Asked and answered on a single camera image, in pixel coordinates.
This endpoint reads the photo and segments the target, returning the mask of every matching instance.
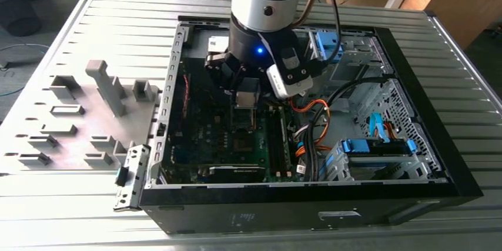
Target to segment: metal bracket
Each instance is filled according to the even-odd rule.
[[[126,151],[125,163],[118,168],[114,184],[118,186],[114,196],[114,212],[138,211],[140,195],[142,190],[144,175],[146,172],[146,161],[149,157],[149,146],[137,145]]]
[[[423,10],[423,13],[428,16],[428,17],[435,17],[436,14],[433,13],[432,10]]]
[[[173,101],[173,87],[176,85],[176,75],[177,75],[177,68],[181,63],[181,47],[182,47],[182,40],[186,37],[189,28],[185,26],[178,25],[176,29],[176,36],[173,37],[172,43],[172,50],[170,50],[170,62],[169,62],[169,70],[165,77],[165,86],[162,90],[162,96],[160,99],[160,106],[158,106],[158,118],[156,120],[154,127],[160,130],[156,131],[156,135],[153,137],[153,151],[150,153],[150,158],[148,161],[149,167],[145,176],[145,183],[146,188],[154,184],[154,181],[158,177],[160,172],[160,162],[161,156],[164,154],[164,148],[166,146],[166,130],[169,124],[169,115],[170,115],[170,105]]]

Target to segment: aluminum slotted table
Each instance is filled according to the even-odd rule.
[[[291,250],[295,243],[279,242],[301,240],[299,250],[305,245],[311,250],[321,247],[360,250],[361,244],[371,250],[388,249],[388,245],[400,250],[423,250],[424,242],[429,250],[451,246],[455,250],[475,247],[491,250],[502,235],[500,100],[435,17],[420,11],[379,8],[340,8],[339,12],[343,24],[391,29],[484,197],[399,226],[325,232],[299,230],[169,238],[144,212],[113,213],[117,160],[112,165],[96,167],[92,162],[89,165],[85,150],[93,136],[102,142],[98,141],[102,136],[120,130],[124,135],[117,140],[128,146],[128,141],[137,139],[129,133],[132,121],[125,115],[120,122],[110,122],[112,126],[96,122],[92,117],[101,108],[93,103],[82,105],[82,116],[48,115],[52,106],[60,103],[49,84],[56,76],[73,76],[78,84],[90,85],[92,78],[80,74],[88,60],[98,59],[105,60],[106,74],[120,79],[126,91],[133,81],[144,80],[162,89],[177,16],[226,18],[229,1],[80,0],[0,127],[0,168],[1,172],[12,173],[0,178],[0,195],[8,196],[0,198],[5,211],[0,216],[0,245],[28,246],[32,250],[36,246],[50,250],[56,246],[64,250],[70,246],[82,246],[85,250],[92,247],[100,250],[102,246],[121,246],[121,250],[126,246],[130,250],[149,246],[148,250],[164,250],[165,245],[196,244],[210,250],[208,244],[238,244],[244,250],[284,246]],[[332,24],[332,20],[331,7],[315,6],[308,22]],[[149,113],[154,113],[154,105],[150,107]],[[17,158],[33,152],[28,137],[42,125],[57,129],[52,125],[60,122],[77,128],[68,145],[81,150],[61,150],[54,158],[48,156],[52,162],[46,166],[25,167]],[[388,236],[397,236],[392,243]]]

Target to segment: motherboard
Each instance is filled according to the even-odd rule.
[[[166,182],[296,181],[291,108],[284,103],[232,107],[196,66],[186,61],[176,80],[162,158]]]

